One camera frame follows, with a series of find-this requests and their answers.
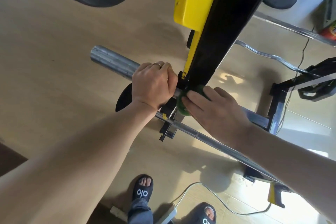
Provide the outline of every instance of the metal pipe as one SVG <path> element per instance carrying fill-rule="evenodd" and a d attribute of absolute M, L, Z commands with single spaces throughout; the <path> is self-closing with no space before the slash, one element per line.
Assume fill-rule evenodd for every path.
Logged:
<path fill-rule="evenodd" d="M 107 67 L 108 69 L 120 74 L 126 79 L 131 80 L 132 75 L 134 71 L 138 68 L 139 64 L 116 53 L 113 52 L 103 46 L 95 46 L 91 51 L 91 60 L 103 65 L 104 67 Z M 247 110 L 246 108 L 243 108 L 247 112 L 247 115 L 251 112 L 250 110 Z M 256 163 L 250 161 L 248 158 L 243 156 L 241 153 L 237 152 L 236 150 L 233 150 L 229 148 L 228 146 L 210 138 L 206 135 L 199 133 L 193 128 L 188 127 L 187 125 L 172 119 L 164 119 L 163 114 L 161 112 L 157 112 L 155 115 L 157 118 L 170 123 L 173 127 L 187 133 L 188 135 L 191 135 L 192 137 L 210 145 L 211 147 L 237 159 L 241 163 L 254 168 L 255 170 L 261 172 L 262 174 L 269 176 L 270 178 L 277 181 L 277 179 L 270 174 L 268 171 L 263 169 L 262 167 L 258 166 Z M 268 121 L 267 118 L 260 116 L 263 120 L 262 122 Z"/>
<path fill-rule="evenodd" d="M 300 28 L 300 27 L 297 27 L 297 26 L 294 26 L 292 24 L 289 24 L 287 22 L 283 22 L 283 21 L 280 21 L 280 20 L 277 20 L 271 16 L 268 16 L 266 14 L 263 14 L 259 11 L 256 11 L 253 15 L 254 18 L 257 18 L 257 19 L 260 19 L 262 21 L 266 21 L 266 22 L 269 22 L 273 25 L 276 25 L 278 27 L 281 27 L 281 28 L 284 28 L 286 30 L 289 30 L 291 32 L 294 32 L 296 34 L 299 34 L 299 35 L 302 35 L 302 36 L 305 36 L 305 37 L 308 37 L 310 39 L 314 39 L 314 40 L 317 40 L 321 43 L 324 43 L 324 44 L 328 44 L 332 47 L 336 47 L 336 41 L 333 41 L 333 40 L 330 40 L 330 39 L 327 39 L 317 33 L 314 33 L 312 31 L 308 31 L 304 28 Z"/>
<path fill-rule="evenodd" d="M 250 50 L 251 52 L 258 54 L 260 56 L 266 57 L 266 58 L 270 58 L 270 59 L 274 59 L 276 61 L 279 61 L 281 64 L 283 64 L 284 66 L 286 66 L 287 68 L 289 68 L 290 70 L 293 70 L 295 72 L 301 73 L 301 74 L 306 74 L 309 73 L 306 70 L 300 69 L 294 65 L 292 65 L 291 63 L 287 62 L 286 60 L 284 60 L 283 58 L 276 56 L 276 55 L 272 55 L 272 54 L 268 54 L 265 52 L 259 52 L 256 49 L 252 48 L 251 46 L 247 45 L 246 43 L 240 41 L 240 40 L 236 40 L 235 44 L 240 45 L 242 47 L 245 47 L 246 49 Z"/>

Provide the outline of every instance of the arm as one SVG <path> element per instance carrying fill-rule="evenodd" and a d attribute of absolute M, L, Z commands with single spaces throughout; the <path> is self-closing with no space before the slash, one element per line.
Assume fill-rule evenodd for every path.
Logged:
<path fill-rule="evenodd" d="M 214 138 L 241 152 L 336 221 L 336 162 L 291 144 L 252 124 L 221 88 L 204 87 L 207 100 L 189 91 L 183 103 Z"/>
<path fill-rule="evenodd" d="M 173 96 L 170 64 L 142 64 L 133 102 L 0 178 L 0 223 L 86 223 L 141 129 Z"/>

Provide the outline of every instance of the tile floor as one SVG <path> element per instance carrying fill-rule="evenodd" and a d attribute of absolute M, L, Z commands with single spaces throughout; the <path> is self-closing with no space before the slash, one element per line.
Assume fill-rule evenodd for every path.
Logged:
<path fill-rule="evenodd" d="M 285 11 L 262 4 L 259 10 L 312 29 L 310 15 L 321 1 L 298 0 Z M 187 57 L 189 30 L 173 22 L 174 0 L 127 0 L 107 9 L 72 0 L 0 2 L 0 138 L 28 158 L 114 110 L 128 82 L 90 61 L 94 45 L 104 45 L 138 63 L 169 61 L 176 71 L 183 68 Z M 239 39 L 293 64 L 299 64 L 307 41 L 254 18 Z M 332 47 L 312 40 L 302 67 L 334 56 Z M 223 87 L 240 105 L 265 114 L 271 84 L 294 75 L 273 60 L 233 46 L 209 85 Z M 335 107 L 335 97 L 312 103 L 294 93 L 279 136 L 336 160 Z M 204 132 L 193 119 L 184 122 Z M 150 202 L 155 218 L 196 181 L 209 186 L 232 210 L 250 212 L 267 207 L 268 184 L 242 179 L 237 161 L 182 132 L 173 140 L 160 142 L 161 124 L 152 120 L 139 134 L 103 198 L 105 205 L 126 211 L 130 182 L 136 175 L 148 173 L 156 183 Z M 194 187 L 187 194 L 177 217 L 182 218 L 202 201 L 215 206 L 217 223 L 325 223 L 296 194 L 283 193 L 285 209 L 272 206 L 266 214 L 241 217 L 225 210 L 202 187 Z"/>

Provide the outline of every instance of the hand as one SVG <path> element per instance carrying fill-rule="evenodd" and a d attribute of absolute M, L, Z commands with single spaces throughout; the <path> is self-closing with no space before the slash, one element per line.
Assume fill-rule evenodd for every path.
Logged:
<path fill-rule="evenodd" d="M 182 102 L 188 112 L 214 138 L 235 149 L 240 138 L 246 137 L 253 124 L 247 119 L 235 99 L 221 88 L 203 88 L 209 101 L 195 91 L 189 91 Z"/>
<path fill-rule="evenodd" d="M 178 80 L 169 63 L 158 64 L 144 63 L 132 76 L 132 101 L 145 103 L 156 111 L 174 95 Z"/>

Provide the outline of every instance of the slide sandal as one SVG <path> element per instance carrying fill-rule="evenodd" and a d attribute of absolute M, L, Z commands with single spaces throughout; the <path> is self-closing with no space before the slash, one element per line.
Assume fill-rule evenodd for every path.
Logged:
<path fill-rule="evenodd" d="M 143 178 L 150 178 L 152 181 L 150 182 L 149 186 L 142 186 L 140 185 L 140 181 Z M 132 201 L 137 198 L 144 198 L 147 202 L 151 198 L 153 192 L 154 181 L 153 178 L 149 175 L 141 175 L 141 177 L 136 181 L 133 189 Z"/>
<path fill-rule="evenodd" d="M 213 210 L 214 213 L 214 220 L 211 220 L 207 214 L 205 213 L 205 209 L 207 207 L 210 207 Z M 184 217 L 182 220 L 183 223 L 195 223 L 195 224 L 216 224 L 216 210 L 215 208 L 206 203 L 200 203 L 199 205 L 197 205 L 194 209 L 191 210 L 191 212 Z"/>

